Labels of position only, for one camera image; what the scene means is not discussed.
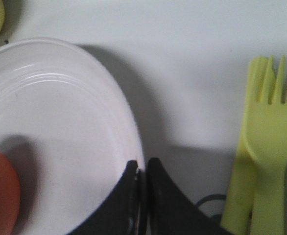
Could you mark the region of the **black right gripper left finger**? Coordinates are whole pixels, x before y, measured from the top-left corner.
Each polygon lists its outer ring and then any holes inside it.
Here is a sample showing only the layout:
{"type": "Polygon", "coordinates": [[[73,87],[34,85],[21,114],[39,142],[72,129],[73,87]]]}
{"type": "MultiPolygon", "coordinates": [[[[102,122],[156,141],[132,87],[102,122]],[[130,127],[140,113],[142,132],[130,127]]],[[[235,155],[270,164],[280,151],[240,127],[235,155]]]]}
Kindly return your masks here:
{"type": "Polygon", "coordinates": [[[128,161],[113,190],[72,235],[137,235],[140,230],[140,170],[128,161]]]}

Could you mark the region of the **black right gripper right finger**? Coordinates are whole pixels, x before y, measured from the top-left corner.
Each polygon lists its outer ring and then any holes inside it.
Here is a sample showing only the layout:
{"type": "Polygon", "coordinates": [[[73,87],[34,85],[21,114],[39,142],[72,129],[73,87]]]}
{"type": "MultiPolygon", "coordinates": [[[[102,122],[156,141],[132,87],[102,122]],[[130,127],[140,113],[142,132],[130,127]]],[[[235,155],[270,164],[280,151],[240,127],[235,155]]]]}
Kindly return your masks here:
{"type": "Polygon", "coordinates": [[[153,235],[228,235],[196,208],[158,158],[147,165],[150,229],[153,235]]]}

